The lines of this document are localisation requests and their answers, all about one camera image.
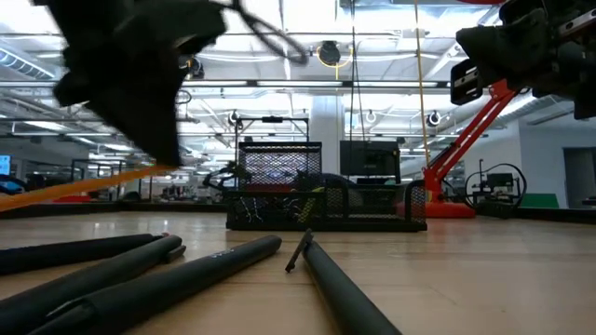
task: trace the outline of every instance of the orange rope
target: orange rope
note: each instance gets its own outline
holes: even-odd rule
[[[69,184],[48,187],[42,190],[31,191],[24,194],[5,196],[0,198],[0,212],[14,208],[26,207],[47,200],[57,199],[66,195],[77,194],[82,192],[91,192],[99,190],[106,186],[140,179],[145,176],[155,175],[157,173],[173,169],[174,167],[148,167],[136,171],[123,172],[117,176],[113,176],[110,178],[77,181]]]

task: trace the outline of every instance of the ceiling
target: ceiling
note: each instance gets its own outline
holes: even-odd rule
[[[392,136],[388,141],[394,141],[398,133],[420,134],[416,21],[411,1],[358,1],[353,21],[349,9],[340,6],[346,3],[344,0],[244,0],[243,3],[249,12],[287,32],[311,51],[309,63],[296,66],[272,54],[236,13],[226,11],[227,33],[197,55],[205,69],[205,80],[187,81],[183,85],[192,96],[190,102],[178,106],[179,130],[186,134],[182,144],[187,153],[212,154],[208,166],[217,168],[233,157],[230,155],[233,143],[229,142],[233,138],[227,137],[233,132],[228,125],[233,111],[243,117],[308,117],[312,113],[313,97],[318,95],[342,96],[346,114],[360,110],[366,113],[369,116],[364,122],[366,134],[386,133]],[[443,116],[441,125],[429,131],[454,134],[480,107],[456,108],[450,103],[445,84],[450,80],[451,68],[466,57],[454,40],[455,33],[477,24],[498,24],[498,8],[464,5],[453,0],[420,3],[420,73],[425,84],[425,111],[427,114],[437,111]],[[115,129],[101,122],[89,122],[97,120],[91,111],[80,106],[59,108],[52,99],[51,81],[65,71],[61,66],[65,42],[44,7],[32,7],[29,0],[0,0],[0,22],[0,64],[4,64],[0,65],[0,115],[5,119],[28,120],[0,122],[0,132],[79,134],[69,138],[90,150],[97,151],[99,147],[100,152],[112,154],[134,151]],[[352,24],[356,30],[357,77],[352,76],[355,64],[350,53]],[[337,71],[325,66],[317,56],[318,47],[327,40],[335,41],[342,53],[341,63],[345,66]],[[36,77],[3,63],[6,54],[31,65],[37,70]],[[50,81],[40,81],[41,76]],[[325,82],[313,86],[305,81]],[[338,87],[334,84],[337,81],[374,83],[361,89],[361,106],[358,103],[352,107],[351,89]],[[46,122],[39,124],[33,119]],[[254,123],[250,131],[282,134],[263,136],[259,141],[300,141],[304,130],[292,123],[274,126]],[[357,123],[353,132],[361,133],[362,125]],[[92,133],[105,136],[85,136]],[[216,133],[224,134],[224,141],[215,138]],[[407,140],[407,147],[420,145],[419,138]],[[439,150],[443,144],[435,143],[431,148]]]

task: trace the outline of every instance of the red base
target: red base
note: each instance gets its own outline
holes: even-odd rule
[[[476,211],[465,204],[427,202],[427,218],[435,219],[471,219]]]

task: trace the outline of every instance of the white pillar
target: white pillar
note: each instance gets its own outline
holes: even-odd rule
[[[341,96],[315,96],[310,110],[310,140],[323,144],[323,172],[339,174],[339,141],[344,138]]]

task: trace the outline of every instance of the black rod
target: black rod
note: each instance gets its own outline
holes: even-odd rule
[[[46,315],[64,303],[130,280],[183,251],[180,237],[167,236],[6,298],[0,301],[0,333],[28,333],[43,325]]]
[[[161,237],[136,234],[0,250],[0,275],[110,258]]]
[[[280,246],[281,238],[270,235],[91,293],[63,305],[31,334],[119,334],[275,254]]]
[[[401,335],[325,250],[313,241],[310,229],[294,252],[286,267],[287,272],[294,268],[301,251],[341,334]]]

